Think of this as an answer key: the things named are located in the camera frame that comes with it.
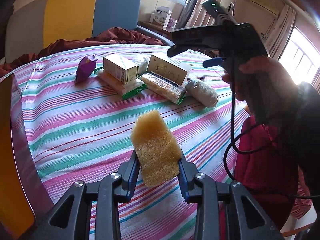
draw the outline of brown blanket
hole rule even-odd
[[[149,44],[149,45],[162,45],[161,40],[150,38],[137,31],[128,31],[123,28],[113,27],[96,37],[87,38],[84,41],[67,41],[57,40],[55,43],[50,44],[47,48],[40,51],[39,54],[30,53],[23,54],[21,57],[15,59],[11,63],[0,65],[0,77],[8,74],[10,71],[20,67],[24,64],[38,60],[41,57],[46,57],[54,53],[67,51],[71,49],[85,48],[98,45],[109,44]]]

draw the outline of screw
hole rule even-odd
[[[82,187],[84,182],[82,180],[78,180],[75,182],[75,187]]]
[[[118,179],[120,177],[120,174],[117,173],[117,172],[114,172],[114,173],[110,174],[110,177],[113,178],[113,179]]]
[[[233,187],[237,187],[237,186],[240,186],[241,183],[240,183],[239,181],[232,181],[232,182],[231,182],[231,185],[232,185]]]
[[[198,173],[196,174],[196,177],[197,177],[198,179],[204,179],[205,174],[202,173],[202,172],[198,172]]]

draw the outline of striped bedsheet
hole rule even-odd
[[[102,58],[118,53],[128,59],[137,54],[166,52],[154,45],[107,45],[61,52],[26,64],[14,72],[22,95],[23,118],[29,147],[39,176],[56,203],[76,180],[101,180],[127,161],[133,147],[132,126],[137,117],[157,109],[180,144],[188,161],[217,181],[226,181],[222,157],[229,140],[231,91],[221,80],[219,66],[204,69],[209,57],[188,50],[177,59],[192,66],[196,77],[215,88],[216,108],[205,108],[192,97],[177,106],[150,90],[122,101],[115,91],[92,74],[75,85],[75,71],[86,55]],[[236,102],[235,131],[239,134],[247,113]],[[229,153],[230,169],[235,152]],[[94,239],[93,203],[90,239]],[[177,178],[146,188],[139,175],[135,195],[119,204],[122,239],[189,239],[193,236],[196,204],[186,204]]]

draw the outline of yellow sponge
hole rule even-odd
[[[147,187],[155,187],[179,174],[181,149],[158,111],[138,117],[131,141]]]

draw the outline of gray rolled cloth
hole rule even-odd
[[[186,84],[186,90],[206,107],[215,107],[219,101],[216,90],[199,79],[192,78]]]

